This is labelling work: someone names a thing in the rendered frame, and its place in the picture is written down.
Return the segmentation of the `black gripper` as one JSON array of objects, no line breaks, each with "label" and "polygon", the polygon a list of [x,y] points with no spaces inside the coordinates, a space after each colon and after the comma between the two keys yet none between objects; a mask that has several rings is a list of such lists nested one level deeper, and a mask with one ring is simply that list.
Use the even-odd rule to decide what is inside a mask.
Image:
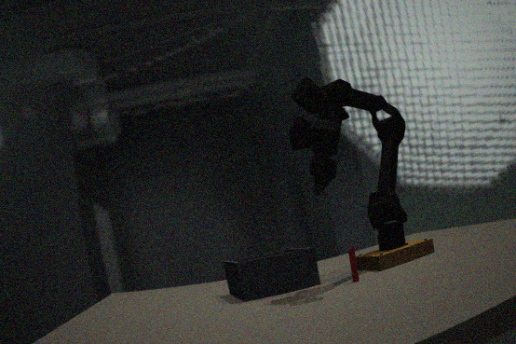
[{"label": "black gripper", "polygon": [[315,177],[317,196],[336,177],[337,163],[329,158],[338,153],[340,130],[341,124],[331,117],[309,122],[308,141],[314,152],[314,158],[310,160],[309,174]]}]

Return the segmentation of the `red peg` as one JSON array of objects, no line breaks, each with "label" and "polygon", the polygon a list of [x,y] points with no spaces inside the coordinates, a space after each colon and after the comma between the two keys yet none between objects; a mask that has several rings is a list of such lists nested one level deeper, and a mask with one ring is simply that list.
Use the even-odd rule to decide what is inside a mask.
[{"label": "red peg", "polygon": [[348,253],[349,253],[349,257],[350,257],[349,260],[350,260],[350,265],[351,265],[353,282],[358,282],[360,277],[358,274],[356,254],[355,254],[354,249],[355,248],[348,249]]}]

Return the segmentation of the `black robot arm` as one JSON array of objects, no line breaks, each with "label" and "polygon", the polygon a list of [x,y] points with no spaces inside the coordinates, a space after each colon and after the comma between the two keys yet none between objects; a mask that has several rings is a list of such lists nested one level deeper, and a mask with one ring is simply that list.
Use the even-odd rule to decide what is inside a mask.
[{"label": "black robot arm", "polygon": [[[370,193],[367,205],[369,219],[373,230],[378,229],[379,251],[400,248],[405,243],[402,223],[407,222],[407,213],[401,208],[396,195],[396,175],[398,150],[404,138],[406,123],[396,107],[389,104],[380,95],[352,89],[350,83],[342,79],[319,87],[308,77],[292,92],[292,100],[304,108],[310,115],[319,118],[331,117],[342,125],[342,120],[349,118],[343,106],[368,110],[372,114],[373,126],[382,143],[378,188]],[[378,120],[377,111],[383,109],[391,117]],[[290,128],[292,150],[309,148],[309,122],[303,116],[296,118]],[[396,220],[396,222],[391,222]]]}]

